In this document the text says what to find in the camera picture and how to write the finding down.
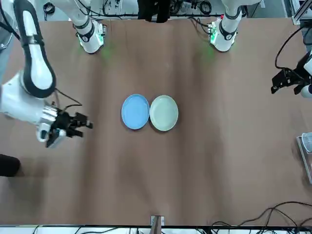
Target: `brown table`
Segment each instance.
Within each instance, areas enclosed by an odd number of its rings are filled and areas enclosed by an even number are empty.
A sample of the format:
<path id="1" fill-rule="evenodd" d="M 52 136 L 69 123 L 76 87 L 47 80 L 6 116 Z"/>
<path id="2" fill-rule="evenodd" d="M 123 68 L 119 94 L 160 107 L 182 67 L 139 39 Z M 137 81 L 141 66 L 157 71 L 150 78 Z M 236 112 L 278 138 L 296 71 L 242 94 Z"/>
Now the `brown table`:
<path id="1" fill-rule="evenodd" d="M 270 91 L 275 55 L 296 29 L 291 19 L 243 20 L 228 53 L 209 47 L 189 20 L 106 23 L 106 46 L 94 55 L 71 22 L 41 24 L 57 87 L 83 103 L 76 110 L 95 128 L 51 150 L 34 126 L 0 116 L 1 153 L 23 164 L 23 176 L 0 179 L 1 224 L 148 225 L 155 214 L 166 225 L 238 224 L 279 202 L 312 203 L 295 141 L 312 130 L 312 102 L 292 88 Z M 299 33 L 279 64 L 294 68 L 304 54 Z M 15 42 L 6 79 L 23 60 Z M 133 93 L 149 102 L 172 96 L 176 127 L 128 130 L 120 109 Z M 295 220 L 312 213 L 281 209 Z M 274 214 L 270 224 L 290 223 Z"/>

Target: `wire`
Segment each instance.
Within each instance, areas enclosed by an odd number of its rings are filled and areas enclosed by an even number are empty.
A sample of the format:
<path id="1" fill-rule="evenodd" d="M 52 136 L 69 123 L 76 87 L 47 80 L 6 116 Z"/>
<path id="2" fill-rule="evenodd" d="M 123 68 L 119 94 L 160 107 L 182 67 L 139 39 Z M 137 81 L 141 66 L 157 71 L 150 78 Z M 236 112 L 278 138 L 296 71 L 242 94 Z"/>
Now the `wire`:
<path id="1" fill-rule="evenodd" d="M 35 234 L 36 230 L 38 229 L 40 225 L 36 226 L 36 228 L 33 230 L 33 234 Z"/>
<path id="2" fill-rule="evenodd" d="M 195 21 L 196 21 L 196 25 L 195 25 L 195 28 L 196 28 L 196 29 L 197 29 L 197 24 L 199 24 L 200 27 L 201 27 L 201 29 L 202 29 L 206 34 L 208 34 L 208 31 L 205 30 L 205 27 L 208 28 L 208 25 L 202 23 L 202 22 L 200 21 L 200 18 L 195 19 L 194 17 L 189 17 L 189 19 L 195 20 Z"/>
<path id="3" fill-rule="evenodd" d="M 267 211 L 270 211 L 270 213 L 269 213 L 269 215 L 268 215 L 268 219 L 267 219 L 267 221 L 266 221 L 266 224 L 265 224 L 265 226 L 263 227 L 263 229 L 262 229 L 261 232 L 260 232 L 261 234 L 263 234 L 263 233 L 265 232 L 265 229 L 267 228 L 267 226 L 268 226 L 268 224 L 269 224 L 269 221 L 270 221 L 270 218 L 271 218 L 271 215 L 272 215 L 273 211 L 276 210 L 276 211 L 280 212 L 281 214 L 285 215 L 285 213 L 283 213 L 283 212 L 281 212 L 280 210 L 278 210 L 277 207 L 282 206 L 282 205 L 286 205 L 286 204 L 299 204 L 299 205 L 303 205 L 303 206 L 312 207 L 311 204 L 304 203 L 304 202 L 299 202 L 299 201 L 287 201 L 287 202 L 282 202 L 282 203 L 279 203 L 279 204 L 275 205 L 274 207 L 269 207 L 269 208 L 267 208 L 267 209 L 266 209 L 264 212 L 262 212 L 258 217 L 245 220 L 245 221 L 241 222 L 240 224 L 238 224 L 238 225 L 236 225 L 236 226 L 232 226 L 232 225 L 230 225 L 230 224 L 228 224 L 228 223 L 225 223 L 225 222 L 223 222 L 223 221 L 216 221 L 216 222 L 214 222 L 214 223 L 210 226 L 209 232 L 210 232 L 210 230 L 213 228 L 213 226 L 214 226 L 215 224 L 218 224 L 218 223 L 223 224 L 223 226 L 225 226 L 225 227 L 227 227 L 227 228 L 229 228 L 229 229 L 238 228 L 238 227 L 244 225 L 245 223 L 253 222 L 253 221 L 256 221 L 256 220 L 260 219 Z M 286 216 L 288 219 L 290 219 L 294 224 L 296 224 L 296 222 L 294 222 L 288 215 L 285 215 L 285 216 Z"/>
<path id="4" fill-rule="evenodd" d="M 51 15 L 55 12 L 55 6 L 47 2 L 45 5 L 43 5 L 43 12 L 44 12 L 44 20 L 47 21 L 47 15 Z"/>
<path id="5" fill-rule="evenodd" d="M 72 97 L 70 97 L 70 96 L 66 95 L 65 93 L 61 92 L 58 88 L 55 88 L 55 90 L 58 91 L 58 92 L 59 92 L 60 94 L 62 94 L 63 96 L 67 97 L 68 99 L 70 99 L 70 100 L 72 100 L 72 101 L 78 103 L 80 106 L 82 106 L 82 104 L 81 104 L 79 101 L 77 101 L 76 99 L 73 99 Z"/>
<path id="6" fill-rule="evenodd" d="M 306 222 L 311 221 L 311 220 L 312 220 L 312 217 L 303 220 L 303 221 L 300 223 L 300 226 L 302 226 L 303 224 L 305 224 Z"/>
<path id="7" fill-rule="evenodd" d="M 252 18 L 254 16 L 254 13 L 255 13 L 256 9 L 258 8 L 259 4 L 260 4 L 260 2 L 258 2 L 257 6 L 254 8 L 252 16 L 250 16 L 250 18 Z"/>
<path id="8" fill-rule="evenodd" d="M 82 228 L 82 226 L 80 226 L 80 227 L 77 229 L 77 231 L 75 232 L 75 234 L 77 234 L 81 228 Z"/>
<path id="9" fill-rule="evenodd" d="M 200 234 L 204 234 L 200 229 L 195 228 L 196 231 L 198 231 Z"/>
<path id="10" fill-rule="evenodd" d="M 77 104 L 71 104 L 71 105 L 65 106 L 65 108 L 62 110 L 61 113 L 64 113 L 69 107 L 82 106 L 82 104 L 79 101 L 77 101 L 76 99 L 73 99 L 72 97 L 70 97 L 70 96 L 66 95 L 65 93 L 61 92 L 58 88 L 55 88 L 55 90 L 57 92 L 59 92 L 60 94 L 62 94 L 63 96 L 67 97 L 68 99 L 70 99 L 70 100 L 72 100 L 72 101 L 77 103 Z"/>
<path id="11" fill-rule="evenodd" d="M 17 32 L 15 32 L 15 30 L 12 28 L 12 26 L 9 24 L 7 18 L 5 17 L 5 14 L 4 14 L 4 11 L 3 11 L 3 8 L 2 8 L 2 4 L 1 4 L 1 0 L 0 0 L 0 12 L 2 14 L 2 17 L 6 23 L 6 25 L 2 22 L 0 22 L 0 27 L 5 29 L 6 31 L 8 31 L 9 33 L 13 33 L 13 35 L 18 39 L 20 40 L 20 36 L 17 34 Z"/>
<path id="12" fill-rule="evenodd" d="M 117 17 L 117 18 L 120 18 L 120 19 L 122 19 L 119 15 L 108 15 L 108 14 L 104 14 L 104 15 L 102 15 L 102 14 L 100 14 L 100 13 L 98 13 L 98 12 L 95 12 L 95 11 L 93 11 L 93 10 L 91 10 L 91 9 L 89 9 L 88 7 L 86 7 L 80 0 L 77 0 L 86 10 L 88 10 L 89 12 L 92 12 L 92 13 L 94 13 L 94 14 L 96 14 L 96 16 L 102 16 L 102 17 Z"/>
<path id="13" fill-rule="evenodd" d="M 90 233 L 103 234 L 103 233 L 107 233 L 109 231 L 116 230 L 116 229 L 118 229 L 118 228 L 112 228 L 112 229 L 109 229 L 109 230 L 106 230 L 106 231 L 103 231 L 103 232 L 85 232 L 85 233 L 81 233 L 81 234 L 90 234 Z"/>
<path id="14" fill-rule="evenodd" d="M 207 0 L 202 1 L 198 8 L 201 11 L 201 13 L 203 13 L 204 15 L 209 15 L 211 13 L 211 10 L 212 10 L 211 3 L 208 2 Z"/>
<path id="15" fill-rule="evenodd" d="M 294 31 L 288 38 L 287 40 L 284 42 L 284 44 L 282 45 L 282 47 L 279 49 L 279 51 L 277 52 L 277 55 L 275 57 L 275 67 L 278 68 L 278 69 L 283 69 L 285 67 L 280 67 L 277 65 L 277 60 L 278 60 L 278 57 L 280 55 L 280 53 L 282 52 L 282 50 L 284 49 L 285 45 L 289 42 L 289 40 L 294 36 L 296 35 L 301 29 L 305 28 L 306 26 L 301 26 L 300 28 L 298 28 L 296 31 Z"/>

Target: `metal frame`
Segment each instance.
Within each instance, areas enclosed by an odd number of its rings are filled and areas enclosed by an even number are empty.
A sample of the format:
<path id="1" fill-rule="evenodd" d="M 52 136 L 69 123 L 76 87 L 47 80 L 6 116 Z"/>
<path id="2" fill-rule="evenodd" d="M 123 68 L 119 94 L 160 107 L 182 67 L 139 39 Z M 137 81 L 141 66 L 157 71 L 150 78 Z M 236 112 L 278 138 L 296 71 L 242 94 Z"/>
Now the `metal frame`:
<path id="1" fill-rule="evenodd" d="M 303 17 L 303 15 L 307 12 L 307 10 L 311 7 L 312 0 L 305 0 L 304 3 L 299 7 L 297 12 L 292 17 L 292 21 L 294 24 L 299 25 L 300 19 Z"/>

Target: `black cable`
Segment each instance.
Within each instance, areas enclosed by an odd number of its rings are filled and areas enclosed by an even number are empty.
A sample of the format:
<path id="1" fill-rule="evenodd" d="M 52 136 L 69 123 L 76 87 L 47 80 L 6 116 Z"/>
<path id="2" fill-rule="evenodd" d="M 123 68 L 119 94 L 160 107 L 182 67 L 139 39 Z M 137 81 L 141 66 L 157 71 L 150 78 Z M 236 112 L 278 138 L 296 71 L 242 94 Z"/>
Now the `black cable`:
<path id="1" fill-rule="evenodd" d="M 170 4 L 170 15 L 174 15 L 177 14 L 180 9 L 181 9 L 181 5 L 183 2 L 175 0 L 175 1 L 171 1 Z"/>
<path id="2" fill-rule="evenodd" d="M 300 226 L 302 226 L 303 224 L 305 224 L 306 222 L 311 221 L 311 220 L 312 220 L 312 217 L 303 220 L 303 221 L 300 223 Z"/>
<path id="3" fill-rule="evenodd" d="M 47 2 L 45 5 L 43 5 L 43 12 L 44 12 L 44 20 L 47 21 L 47 15 L 51 15 L 55 12 L 55 6 Z"/>
<path id="4" fill-rule="evenodd" d="M 95 12 L 95 11 L 93 11 L 93 10 L 91 10 L 90 8 L 88 8 L 88 7 L 86 7 L 80 0 L 77 0 L 86 10 L 88 10 L 89 12 L 92 12 L 92 13 L 94 13 L 94 14 L 96 14 L 95 16 L 102 16 L 102 17 L 118 17 L 118 18 L 120 18 L 120 19 L 122 19 L 120 16 L 118 16 L 118 15 L 108 15 L 108 14 L 100 14 L 100 13 L 98 13 L 98 12 Z"/>
<path id="5" fill-rule="evenodd" d="M 258 8 L 259 4 L 260 4 L 260 2 L 258 2 L 257 6 L 254 8 L 252 16 L 250 16 L 250 18 L 252 18 L 254 16 L 254 13 L 255 13 L 256 9 Z"/>
<path id="6" fill-rule="evenodd" d="M 81 104 L 79 101 L 77 101 L 77 100 L 73 99 L 72 97 L 66 95 L 65 93 L 61 92 L 58 88 L 55 88 L 55 90 L 58 91 L 58 92 L 59 92 L 60 94 L 62 94 L 63 96 L 69 98 L 70 100 L 72 100 L 72 101 L 78 103 L 78 105 L 82 106 L 82 104 Z"/>
<path id="7" fill-rule="evenodd" d="M 33 234 L 35 234 L 36 230 L 38 229 L 40 225 L 36 226 L 36 228 L 33 230 Z"/>
<path id="8" fill-rule="evenodd" d="M 109 229 L 109 230 L 106 230 L 106 231 L 103 231 L 103 232 L 85 232 L 85 233 L 81 233 L 81 234 L 90 234 L 90 233 L 96 233 L 96 234 L 103 234 L 103 233 L 106 233 L 106 232 L 109 232 L 109 231 L 112 231 L 112 230 L 116 230 L 118 228 L 112 228 L 112 229 Z"/>
<path id="9" fill-rule="evenodd" d="M 4 10 L 2 8 L 2 3 L 1 3 L 1 0 L 0 0 L 0 12 L 2 14 L 2 17 L 4 19 L 4 22 L 6 23 L 6 25 L 2 22 L 0 22 L 0 27 L 2 27 L 3 29 L 5 29 L 6 31 L 8 31 L 9 33 L 13 33 L 13 35 L 18 39 L 20 40 L 20 36 L 17 34 L 17 32 L 15 32 L 15 30 L 12 28 L 12 26 L 9 24 L 7 18 L 5 17 L 5 14 L 4 14 Z"/>
<path id="10" fill-rule="evenodd" d="M 205 29 L 205 27 L 208 28 L 208 25 L 202 23 L 202 22 L 200 21 L 200 18 L 195 19 L 194 17 L 189 17 L 189 19 L 195 20 L 195 21 L 196 21 L 196 25 L 195 25 L 196 30 L 197 30 L 197 24 L 199 24 L 200 27 L 201 27 L 201 29 L 202 29 L 206 34 L 209 34 L 209 32 L 206 31 L 206 29 Z"/>
<path id="11" fill-rule="evenodd" d="M 263 234 L 264 231 L 265 231 L 265 229 L 266 229 L 267 226 L 268 226 L 268 223 L 269 223 L 269 221 L 270 221 L 270 218 L 271 218 L 271 215 L 272 215 L 273 211 L 274 211 L 274 210 L 277 210 L 277 209 L 276 209 L 277 207 L 282 206 L 282 205 L 286 205 L 286 204 L 299 204 L 299 205 L 303 205 L 303 206 L 312 207 L 311 204 L 304 203 L 304 202 L 299 202 L 299 201 L 287 201 L 287 202 L 282 202 L 282 203 L 279 203 L 279 204 L 275 205 L 274 207 L 269 207 L 269 208 L 267 208 L 267 209 L 266 209 L 264 212 L 262 212 L 258 217 L 245 220 L 245 221 L 241 222 L 240 224 L 238 224 L 238 225 L 236 225 L 236 226 L 231 226 L 230 224 L 225 223 L 225 222 L 223 222 L 223 221 L 216 221 L 216 222 L 214 222 L 214 223 L 210 226 L 209 232 L 210 232 L 210 230 L 213 228 L 213 226 L 214 226 L 215 224 L 218 224 L 218 223 L 223 224 L 225 227 L 230 228 L 230 229 L 238 228 L 238 227 L 244 225 L 245 223 L 253 222 L 253 221 L 256 221 L 256 220 L 260 219 L 267 211 L 270 211 L 270 213 L 269 213 L 269 215 L 268 215 L 268 220 L 267 220 L 267 222 L 266 222 L 264 228 L 261 230 L 261 234 Z"/>
<path id="12" fill-rule="evenodd" d="M 82 227 L 79 227 L 79 228 L 77 229 L 77 231 L 75 232 L 75 234 L 77 234 L 81 228 L 82 228 Z"/>
<path id="13" fill-rule="evenodd" d="M 204 233 L 201 232 L 200 229 L 195 228 L 195 230 L 198 231 L 200 234 L 204 234 Z"/>
<path id="14" fill-rule="evenodd" d="M 58 88 L 55 88 L 55 90 L 56 90 L 57 92 L 59 92 L 60 94 L 62 94 L 63 96 L 67 97 L 68 99 L 70 99 L 70 100 L 72 100 L 72 101 L 74 101 L 74 102 L 77 103 L 77 104 L 71 104 L 71 105 L 65 106 L 65 108 L 62 110 L 62 113 L 63 113 L 64 111 L 66 111 L 69 107 L 73 107 L 73 106 L 82 106 L 82 104 L 81 104 L 79 101 L 77 101 L 76 99 L 73 99 L 72 97 L 70 97 L 70 96 L 66 95 L 65 93 L 61 92 Z"/>
<path id="15" fill-rule="evenodd" d="M 283 43 L 282 47 L 279 49 L 279 51 L 277 52 L 277 55 L 275 57 L 275 67 L 278 68 L 278 69 L 283 69 L 285 67 L 280 67 L 277 65 L 277 60 L 278 60 L 278 57 L 280 55 L 280 53 L 282 52 L 282 50 L 284 49 L 285 45 L 289 42 L 289 40 L 294 36 L 296 35 L 296 33 L 298 33 L 301 29 L 305 28 L 306 26 L 301 26 L 300 28 L 298 28 L 296 31 L 294 31 L 288 38 L 287 40 Z"/>
<path id="16" fill-rule="evenodd" d="M 242 17 L 248 16 L 247 6 L 241 6 L 241 8 L 242 8 Z"/>
<path id="17" fill-rule="evenodd" d="M 204 8 L 203 8 L 204 6 L 206 6 L 206 7 L 208 6 L 209 10 L 208 11 L 204 10 Z M 201 13 L 203 13 L 204 15 L 209 15 L 211 13 L 211 10 L 212 10 L 211 3 L 207 0 L 202 1 L 198 8 L 201 11 Z"/>

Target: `white robot link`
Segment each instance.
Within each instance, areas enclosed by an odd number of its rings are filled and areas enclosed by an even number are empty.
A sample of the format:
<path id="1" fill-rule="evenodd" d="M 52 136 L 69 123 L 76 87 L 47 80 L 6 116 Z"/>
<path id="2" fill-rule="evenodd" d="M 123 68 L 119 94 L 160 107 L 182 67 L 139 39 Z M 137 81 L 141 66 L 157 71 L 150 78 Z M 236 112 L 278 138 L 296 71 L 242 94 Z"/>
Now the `white robot link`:
<path id="1" fill-rule="evenodd" d="M 217 19 L 212 23 L 210 44 L 218 51 L 226 52 L 234 43 L 237 27 L 242 19 L 241 6 L 253 5 L 261 0 L 222 0 L 225 6 L 223 19 Z"/>
<path id="2" fill-rule="evenodd" d="M 103 44 L 106 26 L 89 16 L 87 0 L 50 0 L 57 8 L 61 9 L 73 22 L 78 32 L 78 38 L 83 49 L 95 53 Z"/>
<path id="3" fill-rule="evenodd" d="M 25 67 L 1 87 L 0 111 L 36 125 L 37 139 L 46 147 L 56 146 L 65 137 L 83 133 L 78 127 L 93 128 L 88 117 L 50 105 L 45 98 L 56 88 L 56 76 L 47 59 L 38 18 L 28 0 L 14 0 L 14 15 L 25 55 Z"/>

